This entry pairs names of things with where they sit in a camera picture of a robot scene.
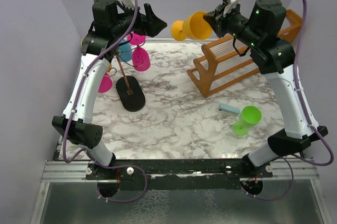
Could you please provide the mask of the yellow wine glass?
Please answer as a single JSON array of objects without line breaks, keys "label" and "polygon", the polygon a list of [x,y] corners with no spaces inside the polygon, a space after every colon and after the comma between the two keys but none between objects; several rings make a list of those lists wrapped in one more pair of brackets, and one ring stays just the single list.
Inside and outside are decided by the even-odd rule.
[{"label": "yellow wine glass", "polygon": [[[83,43],[84,43],[84,37],[81,40],[81,46],[83,46]],[[108,73],[111,70],[111,68],[112,68],[112,65],[110,63],[109,66],[108,66],[108,68],[107,68],[107,70],[106,70],[106,73]]]},{"label": "yellow wine glass", "polygon": [[171,36],[176,41],[205,40],[213,32],[211,26],[203,18],[206,12],[199,11],[187,17],[185,20],[175,21],[171,26]]}]

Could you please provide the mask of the pink wine glass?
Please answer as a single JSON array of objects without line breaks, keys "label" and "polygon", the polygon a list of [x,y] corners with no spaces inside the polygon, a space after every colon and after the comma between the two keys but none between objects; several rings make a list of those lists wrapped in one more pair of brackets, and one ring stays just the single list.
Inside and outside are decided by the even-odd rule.
[{"label": "pink wine glass", "polygon": [[101,80],[100,87],[98,88],[99,93],[108,92],[113,86],[110,75],[106,72]]},{"label": "pink wine glass", "polygon": [[151,66],[150,56],[148,52],[142,48],[145,44],[146,36],[131,33],[127,40],[131,45],[135,46],[132,52],[132,64],[135,70],[139,72],[147,71]]}]

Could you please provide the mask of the blue wine glass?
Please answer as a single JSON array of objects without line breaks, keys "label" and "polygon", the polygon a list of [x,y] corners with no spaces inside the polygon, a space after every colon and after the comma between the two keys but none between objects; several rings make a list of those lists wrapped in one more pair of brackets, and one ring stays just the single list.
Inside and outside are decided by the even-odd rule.
[{"label": "blue wine glass", "polygon": [[122,62],[129,62],[132,59],[132,48],[127,40],[122,40],[120,42],[118,56]]}]

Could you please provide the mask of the metal wine glass rack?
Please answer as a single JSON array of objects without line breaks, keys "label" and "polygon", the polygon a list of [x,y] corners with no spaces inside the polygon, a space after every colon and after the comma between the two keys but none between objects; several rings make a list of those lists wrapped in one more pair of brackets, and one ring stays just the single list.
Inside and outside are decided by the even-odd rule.
[{"label": "metal wine glass rack", "polygon": [[127,64],[134,69],[132,60],[129,62],[122,62],[118,56],[118,47],[114,54],[114,58],[118,63],[120,69],[121,77],[116,81],[115,88],[122,103],[122,106],[125,110],[130,112],[137,112],[141,110],[145,105],[145,95],[143,90],[138,82],[138,80],[131,75],[125,73],[123,64]]}]

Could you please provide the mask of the green wine glass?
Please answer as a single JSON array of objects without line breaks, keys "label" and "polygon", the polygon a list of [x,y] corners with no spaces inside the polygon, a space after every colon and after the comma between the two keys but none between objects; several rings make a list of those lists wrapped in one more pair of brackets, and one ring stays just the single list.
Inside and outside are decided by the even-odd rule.
[{"label": "green wine glass", "polygon": [[237,136],[243,137],[249,129],[256,126],[262,118],[261,111],[255,106],[246,106],[240,113],[239,119],[232,125],[232,131]]}]

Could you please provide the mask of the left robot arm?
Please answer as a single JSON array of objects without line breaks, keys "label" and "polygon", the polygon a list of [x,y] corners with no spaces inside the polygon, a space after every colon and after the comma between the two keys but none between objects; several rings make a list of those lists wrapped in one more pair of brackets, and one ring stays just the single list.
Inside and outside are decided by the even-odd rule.
[{"label": "left robot arm", "polygon": [[118,0],[94,0],[93,21],[81,47],[80,68],[71,98],[61,116],[54,116],[52,126],[62,136],[63,144],[70,141],[85,150],[100,163],[98,173],[105,179],[116,174],[115,155],[102,142],[103,128],[93,124],[93,108],[101,81],[120,42],[133,32],[157,36],[167,27],[149,3],[127,7]]}]

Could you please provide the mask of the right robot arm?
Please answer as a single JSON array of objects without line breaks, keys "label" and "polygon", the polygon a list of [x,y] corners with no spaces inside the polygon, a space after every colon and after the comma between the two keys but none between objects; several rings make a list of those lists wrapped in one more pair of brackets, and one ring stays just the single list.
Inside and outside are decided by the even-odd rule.
[{"label": "right robot arm", "polygon": [[281,1],[256,0],[249,18],[240,13],[239,4],[226,12],[228,6],[223,2],[203,18],[217,37],[230,34],[248,46],[250,57],[274,92],[284,121],[282,130],[243,157],[243,173],[254,177],[262,165],[278,157],[302,152],[313,141],[326,136],[328,129],[310,116],[295,65],[294,48],[278,36],[286,17]]}]

